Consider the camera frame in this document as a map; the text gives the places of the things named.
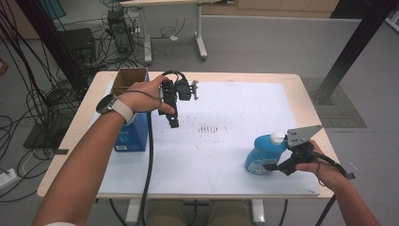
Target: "white bottle cap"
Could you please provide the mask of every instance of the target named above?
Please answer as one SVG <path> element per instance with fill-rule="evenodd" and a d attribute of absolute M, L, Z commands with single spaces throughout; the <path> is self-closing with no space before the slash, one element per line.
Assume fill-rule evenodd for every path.
<path fill-rule="evenodd" d="M 274 145 L 280 145 L 284 141 L 285 135 L 282 132 L 274 132 L 270 135 L 270 141 Z"/>

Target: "person's leg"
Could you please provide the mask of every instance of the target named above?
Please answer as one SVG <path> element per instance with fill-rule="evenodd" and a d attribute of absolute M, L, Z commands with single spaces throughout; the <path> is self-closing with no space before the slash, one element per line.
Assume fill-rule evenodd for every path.
<path fill-rule="evenodd" d="M 148 226 L 186 226 L 183 201 L 150 200 Z"/>
<path fill-rule="evenodd" d="M 250 226 L 243 201 L 212 201 L 208 226 Z"/>

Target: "blue bottle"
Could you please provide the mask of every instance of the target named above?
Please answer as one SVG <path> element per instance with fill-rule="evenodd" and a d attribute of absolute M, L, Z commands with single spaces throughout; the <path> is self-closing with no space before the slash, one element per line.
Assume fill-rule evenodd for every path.
<path fill-rule="evenodd" d="M 267 175 L 271 171 L 266 170 L 263 165 L 277 164 L 281 154 L 287 149 L 285 135 L 275 132 L 255 139 L 255 148 L 249 153 L 246 160 L 246 169 L 252 173 Z"/>

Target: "watch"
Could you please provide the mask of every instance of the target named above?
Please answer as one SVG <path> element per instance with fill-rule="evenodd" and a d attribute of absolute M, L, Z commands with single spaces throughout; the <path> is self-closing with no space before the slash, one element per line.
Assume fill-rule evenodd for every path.
<path fill-rule="evenodd" d="M 100 114 L 105 114 L 111 110 L 120 113 L 126 124 L 130 124 L 136 115 L 128 105 L 120 101 L 117 95 L 112 93 L 104 96 L 96 107 L 96 111 Z"/>

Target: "black metal pole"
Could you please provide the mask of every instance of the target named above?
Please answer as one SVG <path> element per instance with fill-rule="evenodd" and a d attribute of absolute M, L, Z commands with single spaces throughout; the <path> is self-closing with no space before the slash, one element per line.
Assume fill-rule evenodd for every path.
<path fill-rule="evenodd" d="M 81 100 L 88 90 L 88 81 L 76 67 L 67 48 L 57 35 L 52 19 L 42 7 L 40 0 L 15 0 L 22 12 L 46 45 L 62 72 L 64 72 L 77 97 Z"/>
<path fill-rule="evenodd" d="M 330 97 L 335 88 L 338 87 L 364 47 L 366 47 L 375 32 L 384 23 L 396 3 L 397 0 L 375 1 L 375 4 L 366 13 L 352 37 L 343 48 L 343 51 L 338 56 L 319 89 L 311 93 L 311 98 L 315 104 L 331 104 Z"/>

